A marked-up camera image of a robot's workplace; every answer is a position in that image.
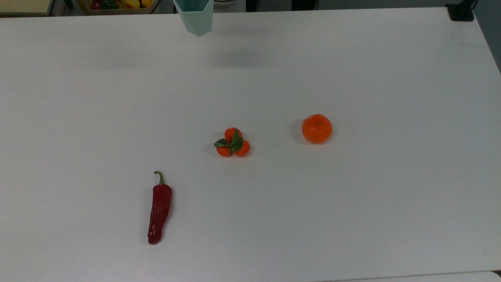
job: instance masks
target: green pepper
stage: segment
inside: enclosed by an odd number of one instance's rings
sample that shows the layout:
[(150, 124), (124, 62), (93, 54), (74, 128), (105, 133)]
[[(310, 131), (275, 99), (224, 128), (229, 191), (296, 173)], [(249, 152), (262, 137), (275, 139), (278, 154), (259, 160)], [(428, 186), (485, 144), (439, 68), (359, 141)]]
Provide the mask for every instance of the green pepper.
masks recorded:
[(115, 0), (103, 0), (103, 3), (101, 4), (101, 9), (103, 10), (118, 9), (118, 4), (115, 2)]

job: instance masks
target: floor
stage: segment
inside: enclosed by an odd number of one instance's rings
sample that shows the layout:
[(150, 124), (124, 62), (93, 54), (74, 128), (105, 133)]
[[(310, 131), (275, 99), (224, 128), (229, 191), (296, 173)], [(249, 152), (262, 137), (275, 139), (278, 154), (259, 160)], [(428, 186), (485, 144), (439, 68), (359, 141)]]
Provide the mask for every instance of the floor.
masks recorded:
[[(56, 0), (56, 7), (64, 9), (63, 0)], [(340, 9), (379, 9), (379, 8), (417, 8), (443, 7), (447, 3), (459, 3), (460, 0), (318, 0), (318, 10)], [(172, 0), (162, 0), (157, 13), (171, 14)], [(261, 0), (258, 12), (290, 11), (291, 0)], [(482, 28), (487, 44), (501, 72), (501, 0), (478, 0), (475, 16)], [(66, 16), (80, 16), (78, 6), (63, 13)]]

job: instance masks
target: red pepper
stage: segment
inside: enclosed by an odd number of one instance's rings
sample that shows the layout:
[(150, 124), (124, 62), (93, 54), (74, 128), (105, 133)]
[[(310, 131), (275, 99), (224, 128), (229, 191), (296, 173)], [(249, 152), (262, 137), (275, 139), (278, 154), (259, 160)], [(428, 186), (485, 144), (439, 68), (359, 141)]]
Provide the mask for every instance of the red pepper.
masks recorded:
[(167, 220), (172, 199), (172, 189), (163, 182), (163, 175), (160, 176), (160, 183), (153, 187), (153, 203), (151, 205), (150, 227), (148, 228), (148, 243), (154, 245), (162, 238), (162, 228)]

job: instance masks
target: light blue cup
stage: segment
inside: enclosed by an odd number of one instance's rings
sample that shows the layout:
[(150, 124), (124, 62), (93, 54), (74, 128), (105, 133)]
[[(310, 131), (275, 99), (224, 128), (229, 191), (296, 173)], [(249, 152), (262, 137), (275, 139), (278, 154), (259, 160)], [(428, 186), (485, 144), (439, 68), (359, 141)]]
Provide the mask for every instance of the light blue cup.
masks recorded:
[(212, 30), (214, 0), (174, 0), (186, 30), (200, 37)]

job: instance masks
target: tangerine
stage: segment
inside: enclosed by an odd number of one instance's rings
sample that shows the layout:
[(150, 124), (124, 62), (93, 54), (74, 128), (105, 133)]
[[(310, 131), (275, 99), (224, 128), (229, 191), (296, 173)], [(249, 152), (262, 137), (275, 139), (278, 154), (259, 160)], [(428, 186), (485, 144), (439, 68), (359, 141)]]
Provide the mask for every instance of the tangerine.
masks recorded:
[(323, 143), (331, 134), (331, 121), (321, 114), (310, 115), (303, 121), (303, 136), (311, 143)]
[(231, 156), (231, 149), (229, 147), (216, 147), (216, 151), (225, 158)]
[(224, 131), (224, 138), (226, 141), (228, 141), (228, 144), (231, 143), (233, 140), (233, 136), (235, 136), (235, 129), (238, 130), (238, 137), (242, 137), (242, 132), (240, 129), (237, 129), (236, 127), (230, 127)]
[(243, 144), (242, 144), (242, 148), (240, 148), (240, 150), (238, 150), (238, 151), (234, 151), (233, 154), (243, 158), (247, 155), (247, 153), (249, 152), (250, 149), (251, 149), (251, 145), (249, 144), (249, 142), (247, 140), (244, 140)]

